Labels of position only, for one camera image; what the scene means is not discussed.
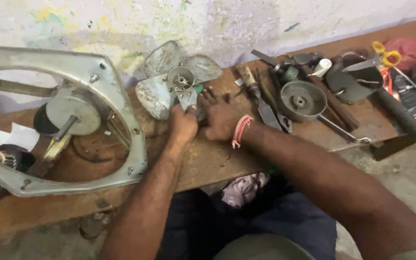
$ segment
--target motor shaft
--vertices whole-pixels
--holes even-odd
[[[60,142],[62,138],[65,136],[65,134],[70,130],[70,128],[73,126],[73,124],[78,120],[77,116],[71,115],[68,121],[62,126],[62,128],[55,134],[54,141]]]

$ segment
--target dark cloth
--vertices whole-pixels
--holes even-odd
[[[317,260],[335,259],[335,220],[274,178],[242,210],[200,189],[174,194],[156,259],[212,259],[237,238],[268,233],[295,242]]]

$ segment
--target wooden handle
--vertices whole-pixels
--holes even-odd
[[[252,84],[256,83],[256,80],[253,77],[253,74],[251,73],[250,68],[248,68],[246,62],[240,62],[239,64],[235,65],[235,68],[237,68],[239,71],[240,76],[242,77],[242,80],[245,82],[246,86],[251,86]]]
[[[311,68],[309,68],[307,65],[303,65],[301,70],[305,72],[306,75],[308,75],[309,79],[314,85],[318,86],[325,93],[328,105],[333,109],[335,114],[338,115],[344,125],[348,128],[348,131],[352,132],[356,130],[359,127],[359,121],[357,121],[348,111],[346,111],[346,109],[341,106],[338,98],[336,98],[335,95],[327,88],[327,86],[324,85],[320,78],[311,75],[313,73]]]

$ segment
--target chisel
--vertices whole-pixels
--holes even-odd
[[[237,68],[237,70],[240,73],[240,76],[245,82],[246,91],[248,92],[248,94],[256,97],[258,101],[258,112],[263,122],[267,126],[282,131],[282,127],[280,127],[280,124],[277,121],[277,118],[275,117],[272,108],[270,108],[270,106],[261,98],[261,92],[259,90],[258,83],[253,77],[253,74],[251,73],[250,68],[248,68],[246,62],[240,62],[235,66],[235,68]]]

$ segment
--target pink wrist band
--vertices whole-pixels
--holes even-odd
[[[249,115],[244,115],[240,118],[239,122],[237,123],[237,127],[235,127],[234,138],[232,139],[232,148],[240,148],[240,139],[242,138],[243,129],[247,125],[250,128],[250,121],[254,120]]]

